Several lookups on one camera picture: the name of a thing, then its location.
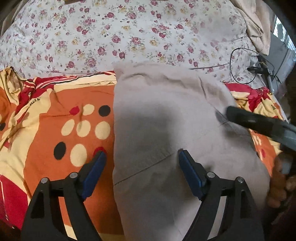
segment black cable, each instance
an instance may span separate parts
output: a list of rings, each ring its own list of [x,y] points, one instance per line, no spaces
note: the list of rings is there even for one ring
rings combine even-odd
[[[243,85],[247,85],[247,84],[250,84],[250,83],[252,83],[253,82],[253,80],[256,78],[256,74],[255,74],[255,76],[254,76],[254,78],[250,81],[250,82],[247,82],[247,83],[240,83],[240,82],[238,82],[237,80],[236,80],[236,78],[233,76],[233,73],[232,73],[232,70],[231,70],[231,59],[232,59],[232,55],[233,55],[233,52],[235,51],[235,50],[238,50],[238,49],[244,49],[244,50],[249,50],[249,51],[252,51],[252,52],[254,52],[254,53],[256,53],[256,54],[258,54],[258,55],[260,55],[258,52],[256,52],[256,51],[254,51],[254,50],[251,50],[251,49],[247,49],[247,48],[236,48],[236,49],[234,49],[232,52],[231,52],[231,54],[230,54],[230,61],[229,61],[229,69],[230,69],[230,73],[231,73],[231,75],[232,75],[232,77],[234,78],[234,80],[237,82],[237,83],[239,83],[239,84],[243,84]],[[266,58],[264,58],[268,63],[270,63],[272,66],[273,66],[273,68],[274,68],[274,65],[271,63],[271,62],[269,62]]]

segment gray fabric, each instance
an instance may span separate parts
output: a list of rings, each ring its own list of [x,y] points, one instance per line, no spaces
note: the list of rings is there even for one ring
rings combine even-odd
[[[218,176],[242,176],[261,207],[269,175],[247,130],[223,113],[227,88],[195,70],[158,63],[115,67],[114,196],[127,241],[181,241],[200,202],[189,189],[177,152]],[[211,237],[220,226],[219,208]]]

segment black tool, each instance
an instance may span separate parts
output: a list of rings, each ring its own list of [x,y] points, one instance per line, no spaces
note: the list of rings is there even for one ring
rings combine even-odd
[[[267,79],[268,89],[270,90],[271,93],[274,93],[274,89],[272,87],[272,79],[271,79],[272,73],[270,72],[270,70],[266,64],[265,58],[263,58],[261,55],[258,55],[257,58],[259,61],[259,65],[261,67],[251,66],[251,67],[248,67],[247,70],[253,71],[253,72],[255,72],[255,74],[262,74],[263,76],[265,76],[265,78]]]
[[[259,134],[279,142],[281,144],[281,149],[285,152],[283,154],[289,157],[284,160],[283,165],[286,166],[286,168],[282,170],[282,173],[286,174],[287,178],[296,174],[296,127],[294,125],[277,118],[254,114],[232,106],[227,108],[226,117],[231,122],[245,128],[250,128]],[[291,193],[288,194],[287,200],[291,199],[291,195]],[[262,215],[262,223],[266,237],[270,234],[272,222],[276,219],[278,214],[285,211],[287,207],[288,202],[285,201],[281,203],[280,208],[265,207]]]
[[[63,180],[42,178],[29,204],[21,241],[74,241],[67,236],[58,197],[65,198],[67,211],[78,241],[101,241],[83,201],[92,194],[106,163],[103,152]],[[179,163],[194,196],[202,201],[183,241],[206,241],[212,229],[220,197],[227,196],[223,220],[215,241],[264,241],[256,205],[242,177],[219,178],[206,172],[188,151],[179,153]]]

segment crumpled fabric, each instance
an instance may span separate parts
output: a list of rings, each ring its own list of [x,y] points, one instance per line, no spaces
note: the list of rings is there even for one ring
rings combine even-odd
[[[186,149],[219,177],[242,176],[261,208],[269,174],[249,132],[224,118],[235,105],[226,86],[211,76],[157,63],[115,67],[115,201],[126,240],[181,241],[200,201],[178,164]],[[221,199],[210,237],[220,227]]]

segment finger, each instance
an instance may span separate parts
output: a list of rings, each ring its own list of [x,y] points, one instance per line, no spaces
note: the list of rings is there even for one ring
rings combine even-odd
[[[275,187],[271,187],[269,189],[268,196],[270,196],[278,201],[284,201],[287,198],[287,193],[284,189],[278,189]]]
[[[286,182],[286,189],[288,191],[294,191],[296,189],[296,175],[290,177]]]
[[[274,168],[273,170],[275,171],[278,171],[280,172],[282,170],[282,161],[281,159],[277,156],[275,159],[274,159]]]
[[[267,205],[269,207],[273,207],[273,208],[279,208],[281,206],[281,202],[278,200],[275,200],[272,197],[267,197]]]
[[[286,176],[274,170],[270,179],[270,187],[284,189],[286,187]]]

